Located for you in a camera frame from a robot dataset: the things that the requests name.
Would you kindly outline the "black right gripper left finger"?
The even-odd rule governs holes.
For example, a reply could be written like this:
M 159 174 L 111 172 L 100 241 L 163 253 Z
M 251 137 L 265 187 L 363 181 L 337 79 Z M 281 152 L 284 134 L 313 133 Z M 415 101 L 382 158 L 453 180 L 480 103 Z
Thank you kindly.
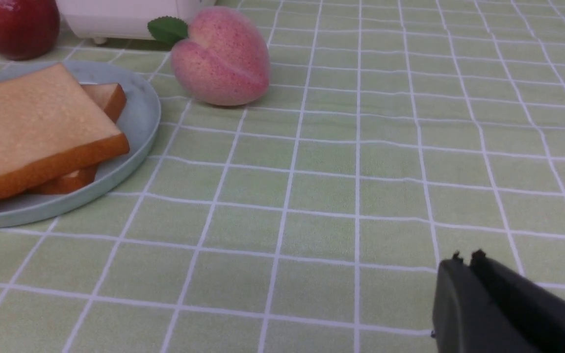
M 459 252 L 442 260 L 432 312 L 440 353 L 538 353 L 512 327 Z

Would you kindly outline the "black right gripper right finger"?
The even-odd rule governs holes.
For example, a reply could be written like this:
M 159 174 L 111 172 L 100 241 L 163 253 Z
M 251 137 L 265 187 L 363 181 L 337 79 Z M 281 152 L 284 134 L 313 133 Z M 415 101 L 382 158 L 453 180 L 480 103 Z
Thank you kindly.
M 541 353 L 565 353 L 565 301 L 487 257 L 471 254 L 469 268 L 520 335 Z

